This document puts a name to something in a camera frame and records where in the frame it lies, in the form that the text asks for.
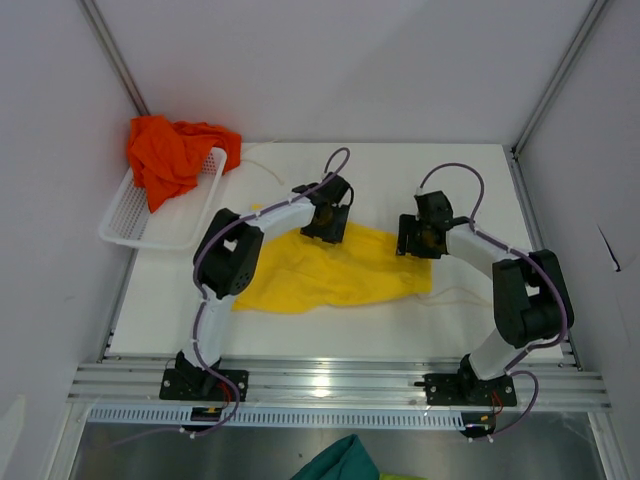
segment teal fabric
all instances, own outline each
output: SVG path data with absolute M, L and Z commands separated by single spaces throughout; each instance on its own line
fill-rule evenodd
M 307 463 L 291 480 L 378 480 L 380 472 L 357 435 L 338 440 Z

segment white table surface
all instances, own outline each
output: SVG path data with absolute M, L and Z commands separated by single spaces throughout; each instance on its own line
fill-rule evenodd
M 228 207 L 238 213 L 269 204 L 292 187 L 318 181 L 329 155 L 343 144 L 261 144 L 225 175 L 210 211 Z M 351 160 L 342 171 L 355 189 L 349 220 L 397 233 L 398 216 L 416 211 L 413 195 L 422 177 L 444 162 L 473 165 L 486 183 L 477 220 L 481 228 L 510 244 L 530 248 L 503 149 L 499 145 L 346 144 Z M 427 190 L 443 190 L 455 215 L 468 215 L 478 195 L 475 177 L 450 168 L 437 172 Z M 188 338 L 198 305 L 192 274 L 193 251 L 138 252 L 109 353 L 177 353 Z M 443 257 L 432 268 L 432 300 L 415 296 L 384 304 L 321 307 L 303 315 L 234 312 L 225 342 L 227 356 L 330 357 L 358 359 L 459 358 L 478 347 L 494 328 L 492 284 L 472 267 Z M 482 303 L 465 292 L 484 299 Z M 556 360 L 559 347 L 537 350 L 532 359 Z

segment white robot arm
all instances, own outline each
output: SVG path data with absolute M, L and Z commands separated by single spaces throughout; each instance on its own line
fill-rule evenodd
M 511 250 L 477 230 L 468 218 L 454 218 L 441 191 L 419 192 L 415 198 L 418 214 L 400 216 L 396 254 L 431 259 L 452 255 L 482 272 L 493 281 L 496 323 L 480 347 L 463 357 L 457 373 L 424 376 L 419 385 L 425 387 L 427 403 L 491 406 L 491 392 L 506 390 L 511 394 L 503 396 L 504 404 L 514 406 L 517 399 L 508 371 L 532 346 L 564 336 L 573 325 L 558 260 L 549 250 L 528 254 Z M 539 291 L 530 295 L 527 287 Z
M 342 166 L 321 183 L 296 187 L 286 199 L 261 210 L 242 216 L 228 209 L 216 213 L 194 256 L 194 281 L 203 301 L 174 367 L 165 370 L 161 399 L 220 400 L 214 388 L 220 379 L 206 370 L 218 371 L 231 307 L 253 279 L 262 245 L 294 229 L 325 242 L 342 241 L 353 201 L 353 189 L 337 175 Z M 341 204 L 347 192 L 351 201 Z M 221 374 L 237 385 L 248 378 L 246 371 Z

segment white wall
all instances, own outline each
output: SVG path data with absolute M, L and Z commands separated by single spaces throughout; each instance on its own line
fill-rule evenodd
M 525 148 L 522 167 L 544 238 L 566 275 L 578 351 L 604 375 L 638 475 L 639 152 L 640 2 L 617 0 Z M 598 227 L 622 264 L 619 273 Z
M 100 0 L 149 108 L 250 140 L 512 144 L 591 0 Z
M 37 479 L 123 272 L 97 226 L 134 112 L 73 1 L 2 2 L 0 58 L 0 417 L 26 395 L 5 478 Z

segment basket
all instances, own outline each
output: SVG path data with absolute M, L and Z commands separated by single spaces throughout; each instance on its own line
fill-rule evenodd
M 224 150 L 212 148 L 198 175 L 198 186 L 170 198 L 153 215 L 149 212 L 145 189 L 133 185 L 133 172 L 129 169 L 100 223 L 100 238 L 132 248 L 185 250 L 193 247 L 226 161 Z

